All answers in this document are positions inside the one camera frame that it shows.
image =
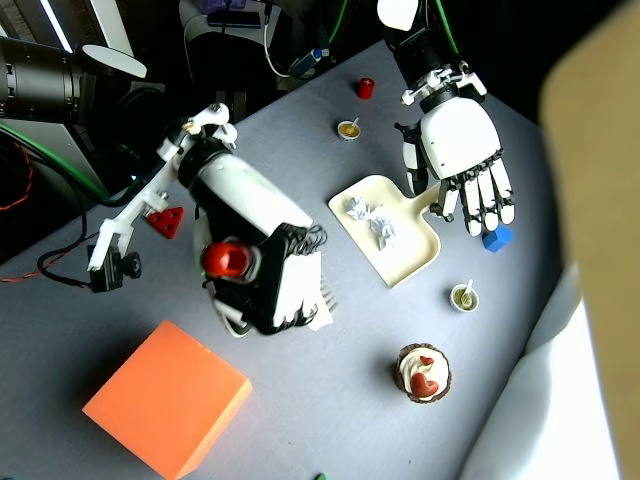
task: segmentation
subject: dustpan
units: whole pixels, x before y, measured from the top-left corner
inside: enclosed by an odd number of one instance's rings
[[[405,197],[386,177],[372,175],[360,180],[329,201],[329,208],[389,288],[415,275],[440,253],[440,238],[422,214],[438,198],[435,186],[415,198]],[[345,204],[362,197],[372,207],[385,205],[396,230],[393,247],[380,250],[369,221],[356,221]]]

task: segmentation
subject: robotic hand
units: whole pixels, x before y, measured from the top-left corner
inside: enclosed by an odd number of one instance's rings
[[[229,109],[214,104],[175,129],[158,149],[165,164],[113,219],[106,219],[91,253],[94,291],[122,285],[131,258],[132,222],[163,211],[176,179],[196,201],[195,253],[204,283],[234,336],[265,335],[309,324],[326,304],[321,294],[322,227],[271,182],[231,153],[237,131]],[[118,235],[117,248],[111,246]]]
[[[428,0],[378,1],[385,40],[409,86],[402,101],[419,99],[424,112],[415,125],[396,128],[412,192],[426,190],[431,172],[440,192],[430,212],[451,222],[461,197],[467,230],[477,236],[513,221],[513,191],[498,133],[480,105],[487,90],[444,33],[429,26],[429,8]]]

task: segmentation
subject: cupcake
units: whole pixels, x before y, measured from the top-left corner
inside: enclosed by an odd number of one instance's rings
[[[411,401],[432,403],[449,391],[449,361],[440,350],[428,343],[407,345],[400,350],[394,379]]]

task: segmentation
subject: orange foam cube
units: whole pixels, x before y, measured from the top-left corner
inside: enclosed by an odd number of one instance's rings
[[[82,411],[162,477],[178,479],[198,467],[251,388],[165,321]]]

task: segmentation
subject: gray tabletop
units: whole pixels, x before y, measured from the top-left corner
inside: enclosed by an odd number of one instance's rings
[[[354,93],[376,80],[369,101]],[[405,193],[402,138],[395,121],[404,88],[382,44],[243,121],[238,155],[291,196],[329,233],[324,271],[340,306],[335,324],[232,338],[216,319],[194,267],[193,202],[174,240],[140,221],[130,250],[141,279],[109,294],[34,278],[0,285],[0,478],[153,479],[157,475],[81,412],[82,406],[163,319],[173,320],[251,379],[254,392],[189,478],[307,480],[452,479],[491,410],[560,272],[555,202],[539,129],[494,98],[485,108],[505,148],[517,195],[515,241],[492,254],[460,221],[430,220],[440,257],[387,289],[326,206],[361,178],[382,174]],[[345,143],[335,125],[360,116],[363,133]],[[94,231],[113,212],[89,214]],[[39,253],[65,245],[79,221],[0,269],[31,271]],[[82,276],[78,249],[55,270]],[[452,285],[473,278],[479,309],[455,313]],[[398,351],[429,342],[448,356],[451,391],[432,405],[411,403],[393,384]]]

